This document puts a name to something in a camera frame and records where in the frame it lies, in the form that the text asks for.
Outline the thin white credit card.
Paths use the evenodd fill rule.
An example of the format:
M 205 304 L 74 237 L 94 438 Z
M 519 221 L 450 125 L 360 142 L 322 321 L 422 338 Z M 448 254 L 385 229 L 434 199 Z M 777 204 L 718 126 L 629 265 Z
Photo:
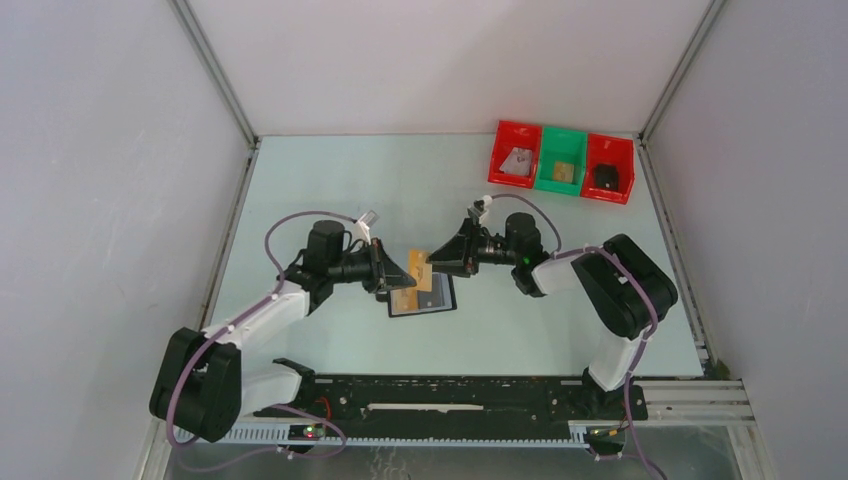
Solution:
M 499 170 L 512 176 L 526 177 L 532 164 L 532 153 L 525 149 L 514 148 L 505 158 Z

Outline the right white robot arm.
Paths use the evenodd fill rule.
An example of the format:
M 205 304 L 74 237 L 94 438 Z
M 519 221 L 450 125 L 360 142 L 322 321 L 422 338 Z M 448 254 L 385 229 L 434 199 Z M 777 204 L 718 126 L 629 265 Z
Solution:
M 501 234 L 468 215 L 427 262 L 435 272 L 463 278 L 483 264 L 507 265 L 518 290 L 533 298 L 578 282 L 604 326 L 581 392 L 583 408 L 596 418 L 620 407 L 620 390 L 631 383 L 647 341 L 678 301 L 670 277 L 629 236 L 553 254 L 543 248 L 535 218 L 523 212 L 509 215 Z

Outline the black leather card holder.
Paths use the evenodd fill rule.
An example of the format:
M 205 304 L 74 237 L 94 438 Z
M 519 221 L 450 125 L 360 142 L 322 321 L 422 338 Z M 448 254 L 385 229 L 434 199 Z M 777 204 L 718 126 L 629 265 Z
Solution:
M 458 308 L 452 276 L 433 273 L 431 287 L 430 291 L 410 288 L 381 293 L 376 295 L 376 300 L 387 306 L 390 318 L 436 314 Z

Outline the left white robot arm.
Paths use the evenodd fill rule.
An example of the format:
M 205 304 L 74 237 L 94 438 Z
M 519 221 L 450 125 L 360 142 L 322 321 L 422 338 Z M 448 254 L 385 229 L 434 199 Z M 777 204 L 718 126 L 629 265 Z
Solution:
M 304 382 L 310 369 L 286 359 L 261 366 L 256 354 L 314 313 L 338 284 L 358 283 L 372 295 L 415 286 L 371 235 L 367 217 L 317 215 L 295 260 L 271 261 L 278 279 L 269 293 L 231 320 L 170 337 L 148 404 L 153 417 L 192 440 L 216 442 L 240 418 L 275 404 L 304 416 L 316 403 L 315 388 Z

